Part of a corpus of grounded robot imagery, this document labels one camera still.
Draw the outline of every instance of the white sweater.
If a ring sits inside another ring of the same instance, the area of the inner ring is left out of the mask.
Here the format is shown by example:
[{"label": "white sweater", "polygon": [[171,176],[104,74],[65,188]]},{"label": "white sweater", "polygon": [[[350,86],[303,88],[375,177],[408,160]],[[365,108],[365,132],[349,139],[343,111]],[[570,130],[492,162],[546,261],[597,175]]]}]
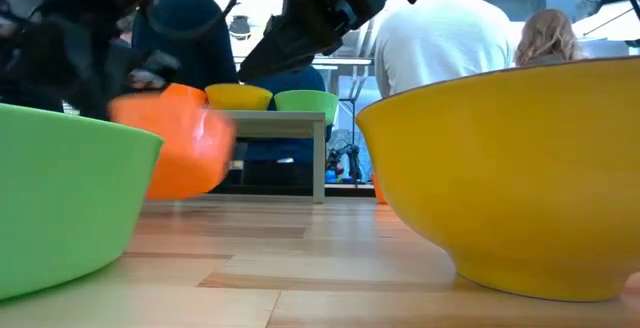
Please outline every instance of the white sweater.
[{"label": "white sweater", "polygon": [[383,98],[512,66],[509,18],[483,0],[418,0],[382,23],[376,79]]}]

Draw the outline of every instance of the yellow bowl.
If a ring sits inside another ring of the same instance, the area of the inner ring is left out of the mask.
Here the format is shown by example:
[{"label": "yellow bowl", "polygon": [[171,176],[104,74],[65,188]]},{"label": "yellow bowl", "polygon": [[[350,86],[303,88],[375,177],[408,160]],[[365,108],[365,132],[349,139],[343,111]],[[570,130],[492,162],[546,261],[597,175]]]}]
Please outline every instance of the yellow bowl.
[{"label": "yellow bowl", "polygon": [[638,72],[640,58],[496,72],[393,96],[357,123],[389,204],[462,276],[605,300],[640,270]]},{"label": "yellow bowl", "polygon": [[205,91],[209,104],[222,110],[266,110],[273,93],[246,84],[214,84]]}]

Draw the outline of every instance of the small table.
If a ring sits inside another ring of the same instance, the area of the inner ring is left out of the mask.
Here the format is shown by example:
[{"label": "small table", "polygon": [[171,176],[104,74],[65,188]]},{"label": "small table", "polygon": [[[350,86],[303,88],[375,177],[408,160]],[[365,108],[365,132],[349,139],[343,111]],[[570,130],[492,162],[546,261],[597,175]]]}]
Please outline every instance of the small table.
[{"label": "small table", "polygon": [[225,111],[236,124],[241,138],[312,138],[313,203],[324,203],[325,115],[324,113]]}]

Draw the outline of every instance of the green bowl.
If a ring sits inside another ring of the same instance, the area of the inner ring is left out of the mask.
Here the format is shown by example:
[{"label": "green bowl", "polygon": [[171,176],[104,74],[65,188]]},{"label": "green bowl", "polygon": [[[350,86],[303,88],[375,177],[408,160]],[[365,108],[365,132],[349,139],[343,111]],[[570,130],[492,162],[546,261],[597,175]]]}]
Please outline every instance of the green bowl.
[{"label": "green bowl", "polygon": [[0,104],[0,300],[104,267],[127,246],[162,139]]},{"label": "green bowl", "polygon": [[338,109],[338,97],[321,91],[287,91],[276,94],[274,99],[279,111],[324,113],[324,120],[327,125],[333,124],[336,109]]}]

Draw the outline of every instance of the wooden floor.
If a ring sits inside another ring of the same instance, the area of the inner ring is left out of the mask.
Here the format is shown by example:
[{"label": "wooden floor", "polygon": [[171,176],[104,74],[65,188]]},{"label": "wooden floor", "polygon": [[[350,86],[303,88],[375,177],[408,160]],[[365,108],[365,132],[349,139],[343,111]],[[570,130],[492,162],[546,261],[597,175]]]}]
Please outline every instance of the wooden floor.
[{"label": "wooden floor", "polygon": [[640,277],[605,303],[523,298],[457,277],[373,201],[200,200],[145,207],[121,259],[0,304],[0,327],[638,328]]}]

